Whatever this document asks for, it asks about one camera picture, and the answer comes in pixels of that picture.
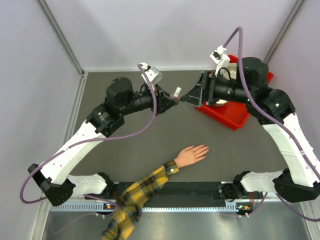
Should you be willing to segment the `white nail polish cap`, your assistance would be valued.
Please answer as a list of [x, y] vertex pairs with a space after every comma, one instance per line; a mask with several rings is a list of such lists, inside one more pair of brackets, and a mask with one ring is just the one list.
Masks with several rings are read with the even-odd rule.
[[182, 90], [182, 89], [181, 89], [180, 87], [177, 87], [176, 90], [175, 90], [175, 92], [174, 92], [174, 95], [175, 95], [176, 97], [178, 97], [178, 96], [180, 95], [181, 90]]

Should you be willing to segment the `pink nail polish bottle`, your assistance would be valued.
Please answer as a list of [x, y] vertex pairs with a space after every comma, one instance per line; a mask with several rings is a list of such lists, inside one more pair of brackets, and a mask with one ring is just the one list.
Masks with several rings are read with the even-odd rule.
[[176, 101], [180, 100], [180, 98], [178, 96], [175, 96], [174, 94], [170, 94], [169, 96]]

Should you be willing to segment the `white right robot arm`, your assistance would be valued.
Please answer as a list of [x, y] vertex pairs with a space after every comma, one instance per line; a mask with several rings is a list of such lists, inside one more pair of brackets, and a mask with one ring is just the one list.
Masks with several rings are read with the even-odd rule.
[[240, 58], [235, 77], [225, 67], [203, 71], [181, 101], [198, 108], [212, 106], [218, 100], [244, 104], [277, 145], [286, 169], [238, 174], [232, 183], [237, 197], [266, 192], [291, 203], [315, 200], [320, 195], [320, 162], [300, 127], [289, 95], [269, 86], [268, 73], [268, 65], [260, 59]]

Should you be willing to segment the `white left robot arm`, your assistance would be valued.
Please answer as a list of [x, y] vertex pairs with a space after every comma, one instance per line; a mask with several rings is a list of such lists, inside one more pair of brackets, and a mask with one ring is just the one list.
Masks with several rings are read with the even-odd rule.
[[151, 88], [143, 84], [134, 91], [126, 77], [112, 81], [106, 89], [105, 101], [98, 105], [81, 124], [78, 131], [61, 147], [50, 162], [40, 167], [32, 164], [29, 173], [52, 206], [60, 206], [70, 198], [84, 195], [109, 198], [114, 191], [110, 177], [98, 172], [93, 175], [71, 175], [71, 171], [100, 143], [110, 140], [111, 135], [124, 125], [126, 115], [155, 110], [160, 115], [178, 104], [181, 88], [169, 94], [157, 84]]

